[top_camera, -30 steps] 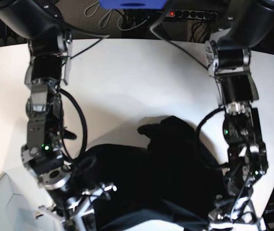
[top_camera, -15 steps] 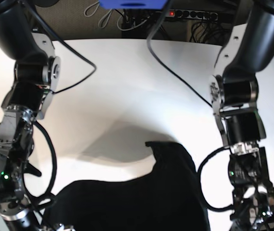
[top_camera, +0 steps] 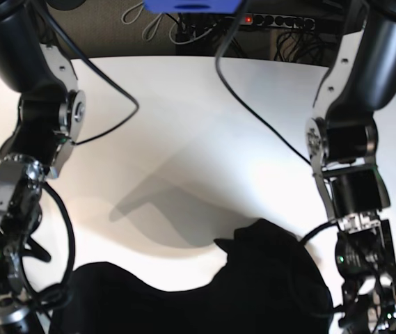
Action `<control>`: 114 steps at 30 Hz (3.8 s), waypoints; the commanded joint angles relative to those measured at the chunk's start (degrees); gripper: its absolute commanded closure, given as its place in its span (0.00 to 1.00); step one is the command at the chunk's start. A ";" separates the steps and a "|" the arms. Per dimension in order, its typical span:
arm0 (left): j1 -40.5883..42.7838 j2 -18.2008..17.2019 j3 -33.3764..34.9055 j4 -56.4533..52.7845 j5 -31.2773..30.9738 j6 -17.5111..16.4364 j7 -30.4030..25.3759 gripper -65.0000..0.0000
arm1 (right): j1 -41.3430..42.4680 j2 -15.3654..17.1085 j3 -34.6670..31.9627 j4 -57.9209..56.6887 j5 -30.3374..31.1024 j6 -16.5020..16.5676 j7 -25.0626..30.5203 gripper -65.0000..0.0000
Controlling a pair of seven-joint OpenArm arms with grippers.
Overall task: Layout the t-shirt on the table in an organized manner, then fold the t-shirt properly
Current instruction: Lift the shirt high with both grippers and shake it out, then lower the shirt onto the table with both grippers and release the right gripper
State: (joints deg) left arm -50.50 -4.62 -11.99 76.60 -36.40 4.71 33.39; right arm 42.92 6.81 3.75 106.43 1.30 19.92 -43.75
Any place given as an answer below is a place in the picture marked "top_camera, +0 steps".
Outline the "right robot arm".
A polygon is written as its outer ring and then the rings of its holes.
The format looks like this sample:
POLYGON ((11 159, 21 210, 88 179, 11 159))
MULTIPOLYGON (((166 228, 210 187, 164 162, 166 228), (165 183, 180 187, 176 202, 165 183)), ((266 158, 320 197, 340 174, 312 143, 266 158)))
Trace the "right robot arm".
POLYGON ((82 127, 86 96, 43 1, 0 1, 0 78, 19 93, 17 124, 0 148, 0 333, 41 333, 38 304, 62 306, 64 284, 35 295, 23 258, 49 262, 31 235, 42 219, 40 199, 59 176, 82 127))

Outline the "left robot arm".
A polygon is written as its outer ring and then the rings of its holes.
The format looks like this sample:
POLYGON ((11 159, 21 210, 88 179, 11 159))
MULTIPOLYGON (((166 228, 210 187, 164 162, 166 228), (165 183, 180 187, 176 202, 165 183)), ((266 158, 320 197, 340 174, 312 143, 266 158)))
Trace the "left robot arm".
POLYGON ((306 145, 344 282, 344 333, 396 333, 396 259, 377 165, 375 112, 396 94, 396 1, 352 1, 335 60, 319 85, 306 145))

